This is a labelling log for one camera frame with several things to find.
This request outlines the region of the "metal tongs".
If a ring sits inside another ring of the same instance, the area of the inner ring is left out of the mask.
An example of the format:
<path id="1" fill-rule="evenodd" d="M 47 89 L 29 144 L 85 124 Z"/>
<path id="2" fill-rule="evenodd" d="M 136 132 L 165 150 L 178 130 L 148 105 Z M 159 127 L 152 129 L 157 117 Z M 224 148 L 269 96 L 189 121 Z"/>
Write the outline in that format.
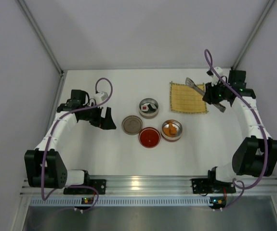
<path id="1" fill-rule="evenodd" d="M 194 82 L 193 80 L 191 80 L 190 78 L 186 78 L 185 79 L 185 84 L 192 88 L 193 90 L 195 90 L 198 94 L 200 94 L 201 96 L 205 95 L 205 91 L 203 91 L 202 89 L 200 89 Z M 226 107 L 223 106 L 222 104 L 218 103 L 218 104 L 213 104 L 213 106 L 215 106 L 220 112 L 224 113 L 226 110 Z"/>

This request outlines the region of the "sushi roll piece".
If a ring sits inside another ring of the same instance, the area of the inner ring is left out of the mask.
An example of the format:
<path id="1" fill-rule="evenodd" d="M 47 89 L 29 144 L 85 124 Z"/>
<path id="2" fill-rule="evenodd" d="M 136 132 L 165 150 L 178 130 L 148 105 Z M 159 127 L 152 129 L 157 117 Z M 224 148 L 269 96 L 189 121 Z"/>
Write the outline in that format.
<path id="1" fill-rule="evenodd" d="M 149 105 L 148 105 L 148 109 L 149 109 L 149 111 L 150 112 L 155 112 L 155 111 L 157 111 L 157 107 L 154 105 L 154 104 L 152 104 L 152 103 L 150 103 Z"/>
<path id="2" fill-rule="evenodd" d="M 142 111 L 142 112 L 145 112 L 145 113 L 148 112 L 148 111 L 149 111 L 148 105 L 149 105 L 149 104 L 141 105 L 141 111 Z"/>

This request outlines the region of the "orange fried food piece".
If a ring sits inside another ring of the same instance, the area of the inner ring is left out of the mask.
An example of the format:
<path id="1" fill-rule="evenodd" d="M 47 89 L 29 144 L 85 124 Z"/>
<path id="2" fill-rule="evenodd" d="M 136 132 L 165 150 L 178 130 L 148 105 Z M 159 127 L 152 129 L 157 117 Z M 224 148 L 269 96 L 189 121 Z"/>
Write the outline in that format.
<path id="1" fill-rule="evenodd" d="M 169 123 L 169 129 L 170 129 L 170 134 L 171 135 L 177 134 L 177 128 L 174 127 L 173 123 Z"/>

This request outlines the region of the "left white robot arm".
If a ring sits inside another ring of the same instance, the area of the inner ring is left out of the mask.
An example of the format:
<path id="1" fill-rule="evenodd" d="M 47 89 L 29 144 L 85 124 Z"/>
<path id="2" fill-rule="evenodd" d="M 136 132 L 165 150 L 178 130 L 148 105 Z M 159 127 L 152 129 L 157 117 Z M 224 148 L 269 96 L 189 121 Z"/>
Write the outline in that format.
<path id="1" fill-rule="evenodd" d="M 72 185 L 89 185 L 90 177 L 86 170 L 68 170 L 62 160 L 61 150 L 70 137 L 71 130 L 79 121 L 88 121 L 102 130 L 116 129 L 111 108 L 104 117 L 102 105 L 111 97 L 106 92 L 95 94 L 94 105 L 87 105 L 89 95 L 83 90 L 72 90 L 66 103 L 57 107 L 52 126 L 34 150 L 25 153 L 27 180 L 30 187 L 61 189 Z"/>

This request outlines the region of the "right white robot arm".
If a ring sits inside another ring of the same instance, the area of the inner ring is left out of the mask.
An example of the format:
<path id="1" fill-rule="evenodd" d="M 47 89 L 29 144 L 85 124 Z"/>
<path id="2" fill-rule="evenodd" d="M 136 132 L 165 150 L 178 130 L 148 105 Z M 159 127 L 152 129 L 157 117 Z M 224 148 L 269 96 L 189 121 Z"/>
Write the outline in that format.
<path id="1" fill-rule="evenodd" d="M 215 183 L 231 183 L 238 176 L 272 175 L 277 163 L 277 140 L 266 131 L 258 112 L 254 90 L 246 87 L 246 71 L 231 70 L 220 80 L 211 70 L 212 81 L 206 83 L 203 101 L 220 106 L 228 101 L 237 116 L 243 141 L 226 165 L 213 167 L 208 177 Z"/>

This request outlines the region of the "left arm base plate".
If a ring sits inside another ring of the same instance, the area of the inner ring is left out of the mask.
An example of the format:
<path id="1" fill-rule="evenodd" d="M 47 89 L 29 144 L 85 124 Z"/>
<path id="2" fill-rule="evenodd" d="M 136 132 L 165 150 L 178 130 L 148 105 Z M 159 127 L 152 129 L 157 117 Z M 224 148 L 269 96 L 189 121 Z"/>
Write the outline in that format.
<path id="1" fill-rule="evenodd" d="M 89 179 L 83 185 L 73 185 L 64 188 L 63 194 L 65 195 L 88 195 L 96 194 L 96 190 L 99 195 L 106 193 L 106 180 L 105 179 Z"/>

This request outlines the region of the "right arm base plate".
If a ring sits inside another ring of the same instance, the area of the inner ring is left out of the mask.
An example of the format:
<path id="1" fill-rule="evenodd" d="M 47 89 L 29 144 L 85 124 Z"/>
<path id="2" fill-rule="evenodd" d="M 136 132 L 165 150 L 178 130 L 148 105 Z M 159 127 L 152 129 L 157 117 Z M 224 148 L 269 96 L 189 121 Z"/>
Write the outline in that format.
<path id="1" fill-rule="evenodd" d="M 236 193 L 236 188 L 232 183 L 208 178 L 191 179 L 191 183 L 193 194 Z"/>

